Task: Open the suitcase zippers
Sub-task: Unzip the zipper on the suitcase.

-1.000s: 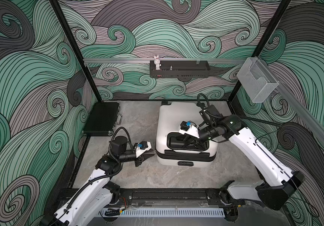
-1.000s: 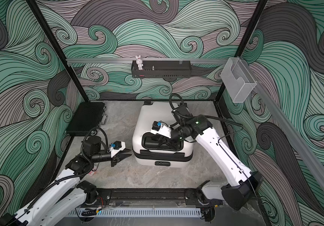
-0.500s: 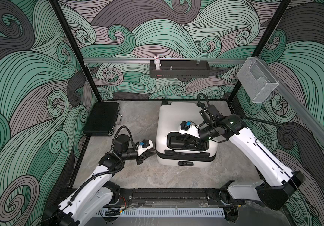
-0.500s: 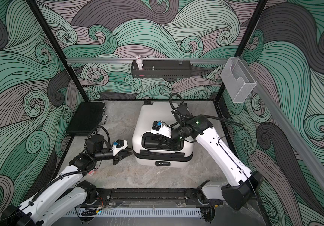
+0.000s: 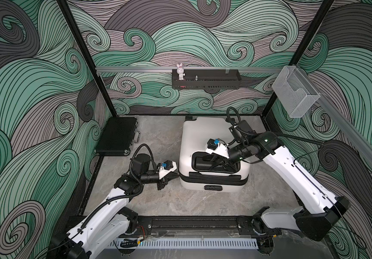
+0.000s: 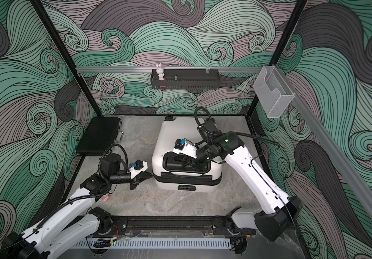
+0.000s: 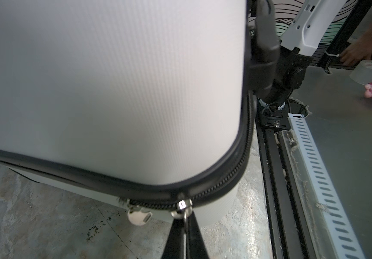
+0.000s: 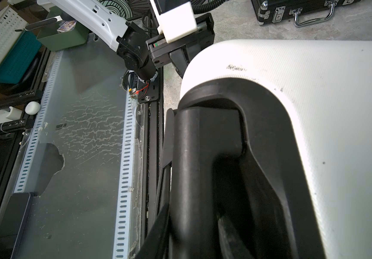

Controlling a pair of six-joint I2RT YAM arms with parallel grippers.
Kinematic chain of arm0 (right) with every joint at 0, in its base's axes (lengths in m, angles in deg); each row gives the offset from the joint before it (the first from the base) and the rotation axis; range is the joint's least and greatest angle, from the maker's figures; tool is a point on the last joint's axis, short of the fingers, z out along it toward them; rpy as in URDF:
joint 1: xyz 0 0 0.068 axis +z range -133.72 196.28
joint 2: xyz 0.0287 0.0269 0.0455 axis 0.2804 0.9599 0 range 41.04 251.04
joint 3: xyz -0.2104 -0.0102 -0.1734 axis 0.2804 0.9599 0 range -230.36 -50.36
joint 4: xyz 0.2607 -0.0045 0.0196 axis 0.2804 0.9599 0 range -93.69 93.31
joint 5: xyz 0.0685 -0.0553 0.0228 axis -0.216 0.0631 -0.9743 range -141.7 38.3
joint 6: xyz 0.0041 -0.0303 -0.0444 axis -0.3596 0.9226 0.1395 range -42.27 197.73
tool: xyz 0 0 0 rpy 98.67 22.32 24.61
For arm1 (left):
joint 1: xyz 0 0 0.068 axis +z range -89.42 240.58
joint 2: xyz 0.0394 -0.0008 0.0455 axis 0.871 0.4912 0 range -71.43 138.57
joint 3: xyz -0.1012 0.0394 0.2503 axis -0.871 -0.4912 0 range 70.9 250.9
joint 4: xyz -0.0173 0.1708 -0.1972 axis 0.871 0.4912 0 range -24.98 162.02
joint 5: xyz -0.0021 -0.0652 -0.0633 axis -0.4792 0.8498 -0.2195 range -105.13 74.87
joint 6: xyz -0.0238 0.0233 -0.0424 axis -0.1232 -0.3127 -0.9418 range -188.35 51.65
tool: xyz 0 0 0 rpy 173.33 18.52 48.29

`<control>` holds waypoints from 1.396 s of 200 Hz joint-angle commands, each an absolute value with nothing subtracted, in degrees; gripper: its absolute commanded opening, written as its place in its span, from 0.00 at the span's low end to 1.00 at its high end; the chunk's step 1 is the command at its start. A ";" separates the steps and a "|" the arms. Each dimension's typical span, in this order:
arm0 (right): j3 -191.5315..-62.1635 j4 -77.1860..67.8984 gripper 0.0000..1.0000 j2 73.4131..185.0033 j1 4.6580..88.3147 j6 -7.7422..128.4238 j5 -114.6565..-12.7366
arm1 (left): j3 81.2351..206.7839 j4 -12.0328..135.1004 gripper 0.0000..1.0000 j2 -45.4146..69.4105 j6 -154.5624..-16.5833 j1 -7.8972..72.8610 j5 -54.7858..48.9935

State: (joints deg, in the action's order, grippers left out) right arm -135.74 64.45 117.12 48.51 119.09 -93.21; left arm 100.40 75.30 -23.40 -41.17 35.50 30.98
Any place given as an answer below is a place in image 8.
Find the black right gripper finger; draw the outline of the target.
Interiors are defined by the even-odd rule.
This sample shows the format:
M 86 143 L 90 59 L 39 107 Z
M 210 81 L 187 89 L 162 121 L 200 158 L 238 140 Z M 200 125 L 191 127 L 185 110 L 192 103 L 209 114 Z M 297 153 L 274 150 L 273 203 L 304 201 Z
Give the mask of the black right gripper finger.
M 166 203 L 135 259 L 165 259 L 169 239 L 170 205 Z

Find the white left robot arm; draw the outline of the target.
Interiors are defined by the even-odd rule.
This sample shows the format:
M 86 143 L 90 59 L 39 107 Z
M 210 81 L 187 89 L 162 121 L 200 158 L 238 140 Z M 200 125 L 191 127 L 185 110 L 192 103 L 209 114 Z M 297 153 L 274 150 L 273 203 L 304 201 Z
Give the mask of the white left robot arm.
M 57 8 L 99 36 L 128 70 L 143 81 L 172 63 L 180 77 L 199 52 L 214 43 L 211 11 L 223 1 L 194 5 L 191 1 L 150 1 L 157 36 L 112 12 L 100 1 L 52 1 Z

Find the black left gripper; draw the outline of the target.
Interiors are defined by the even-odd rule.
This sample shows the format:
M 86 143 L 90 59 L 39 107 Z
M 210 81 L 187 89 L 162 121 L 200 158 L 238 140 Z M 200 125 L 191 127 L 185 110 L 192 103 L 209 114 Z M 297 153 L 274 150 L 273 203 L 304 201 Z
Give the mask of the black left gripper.
M 202 50 L 213 45 L 215 32 L 211 13 L 197 17 L 196 22 L 196 32 L 172 43 L 167 43 L 163 35 L 146 41 L 149 57 L 155 67 L 161 68 L 171 63 L 178 75 L 183 77 L 194 57 Z

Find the white hard-shell suitcase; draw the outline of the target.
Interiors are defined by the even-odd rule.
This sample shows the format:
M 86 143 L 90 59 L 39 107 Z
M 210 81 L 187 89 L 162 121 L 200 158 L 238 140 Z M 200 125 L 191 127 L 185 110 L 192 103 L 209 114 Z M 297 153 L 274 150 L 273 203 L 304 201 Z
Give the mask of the white hard-shell suitcase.
M 372 41 L 231 40 L 188 66 L 171 259 L 372 259 Z

